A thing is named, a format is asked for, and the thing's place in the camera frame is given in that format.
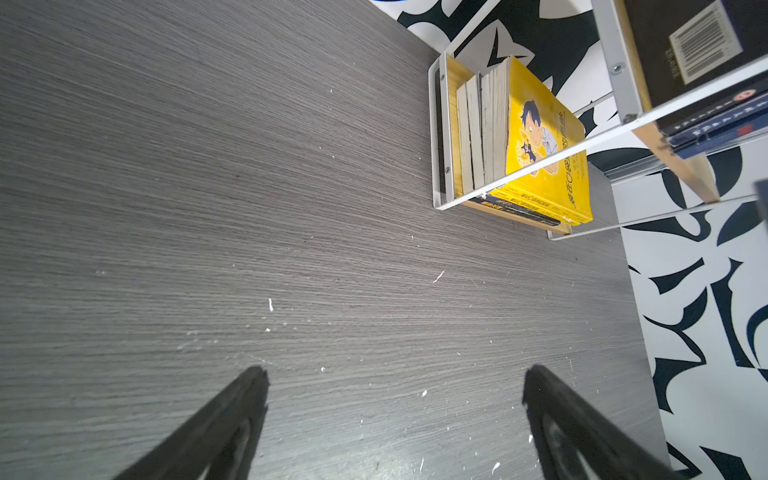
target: patterned wall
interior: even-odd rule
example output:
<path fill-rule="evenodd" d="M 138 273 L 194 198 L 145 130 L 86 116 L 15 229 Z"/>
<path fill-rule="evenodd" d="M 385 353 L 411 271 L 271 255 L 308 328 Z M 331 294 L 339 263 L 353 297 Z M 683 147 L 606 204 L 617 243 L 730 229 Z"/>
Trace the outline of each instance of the patterned wall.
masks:
<path fill-rule="evenodd" d="M 768 139 L 710 155 L 723 199 L 768 177 Z M 620 221 L 701 203 L 664 170 L 614 184 Z M 768 229 L 755 202 L 622 228 L 667 436 L 686 478 L 768 472 Z"/>
<path fill-rule="evenodd" d="M 444 51 L 485 0 L 371 0 L 436 51 Z M 514 55 L 571 111 L 611 92 L 590 0 L 501 0 L 456 49 L 456 59 L 485 73 Z M 580 117 L 588 136 L 619 124 L 614 101 Z M 629 133 L 587 150 L 602 170 L 650 152 Z"/>

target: wooden floor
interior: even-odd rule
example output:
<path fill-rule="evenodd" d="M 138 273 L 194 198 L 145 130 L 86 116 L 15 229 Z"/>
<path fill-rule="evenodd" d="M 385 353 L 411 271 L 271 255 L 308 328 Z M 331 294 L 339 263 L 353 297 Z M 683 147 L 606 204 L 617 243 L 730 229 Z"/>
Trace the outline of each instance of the wooden floor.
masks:
<path fill-rule="evenodd" d="M 11 0 L 0 45 L 3 478 L 109 478 L 252 364 L 258 478 L 540 478 L 537 362 L 667 457 L 619 233 L 433 210 L 436 53 L 368 1 Z"/>

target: barcode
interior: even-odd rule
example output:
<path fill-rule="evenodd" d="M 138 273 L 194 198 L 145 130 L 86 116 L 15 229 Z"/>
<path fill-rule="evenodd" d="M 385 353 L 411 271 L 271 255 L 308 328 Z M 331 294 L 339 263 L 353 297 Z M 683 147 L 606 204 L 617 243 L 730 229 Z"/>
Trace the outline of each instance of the barcode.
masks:
<path fill-rule="evenodd" d="M 670 35 L 670 43 L 685 84 L 742 51 L 721 0 L 713 2 L 677 29 Z"/>

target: yellow book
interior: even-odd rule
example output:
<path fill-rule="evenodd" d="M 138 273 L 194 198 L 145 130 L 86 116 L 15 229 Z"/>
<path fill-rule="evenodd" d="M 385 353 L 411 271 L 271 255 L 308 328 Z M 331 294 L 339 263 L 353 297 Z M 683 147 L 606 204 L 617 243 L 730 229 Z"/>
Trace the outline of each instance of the yellow book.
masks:
<path fill-rule="evenodd" d="M 584 125 L 518 59 L 497 68 L 509 82 L 506 174 L 584 140 Z M 583 151 L 491 194 L 571 225 L 592 220 Z"/>

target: dark book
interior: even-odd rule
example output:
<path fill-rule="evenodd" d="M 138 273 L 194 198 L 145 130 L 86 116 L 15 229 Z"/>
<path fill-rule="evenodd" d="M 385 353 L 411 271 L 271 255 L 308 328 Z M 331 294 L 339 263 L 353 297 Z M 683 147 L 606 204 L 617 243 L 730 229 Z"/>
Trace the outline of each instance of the dark book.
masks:
<path fill-rule="evenodd" d="M 768 108 L 768 92 L 761 95 L 752 96 L 751 99 L 735 104 L 722 113 L 701 121 L 691 127 L 682 130 L 679 134 L 672 135 L 667 139 L 673 147 L 679 147 L 689 141 L 696 140 L 698 137 L 708 134 L 711 131 L 725 128 L 735 121 L 742 120 L 750 115 L 755 115 Z"/>
<path fill-rule="evenodd" d="M 624 3 L 653 106 L 768 53 L 766 0 L 624 0 Z M 739 92 L 725 90 L 698 108 L 717 105 L 736 93 Z M 660 126 L 666 130 L 672 123 L 676 121 L 662 121 Z"/>
<path fill-rule="evenodd" d="M 751 115 L 743 120 L 735 121 L 727 127 L 712 131 L 708 134 L 698 137 L 695 141 L 689 142 L 682 147 L 675 148 L 675 153 L 680 158 L 691 158 L 694 155 L 702 154 L 734 141 L 738 137 L 751 134 L 754 131 L 768 127 L 768 112 L 763 111 L 759 114 Z"/>
<path fill-rule="evenodd" d="M 660 118 L 657 124 L 661 133 L 670 137 L 767 91 L 768 72 L 763 72 Z"/>
<path fill-rule="evenodd" d="M 551 227 L 556 227 L 557 225 L 560 224 L 560 220 L 556 220 L 552 217 L 547 217 L 546 215 L 542 215 L 539 212 L 534 212 L 529 208 L 525 208 L 520 205 L 513 204 L 512 202 L 508 202 L 501 198 L 494 197 L 493 195 L 485 194 L 484 197 L 475 197 L 475 198 L 472 198 L 470 201 L 475 202 L 476 204 L 485 205 L 486 207 L 490 207 L 495 210 L 499 210 L 501 212 L 518 215 L 520 217 L 524 217 L 529 220 L 534 220 L 539 223 L 543 223 L 544 225 L 549 225 Z"/>

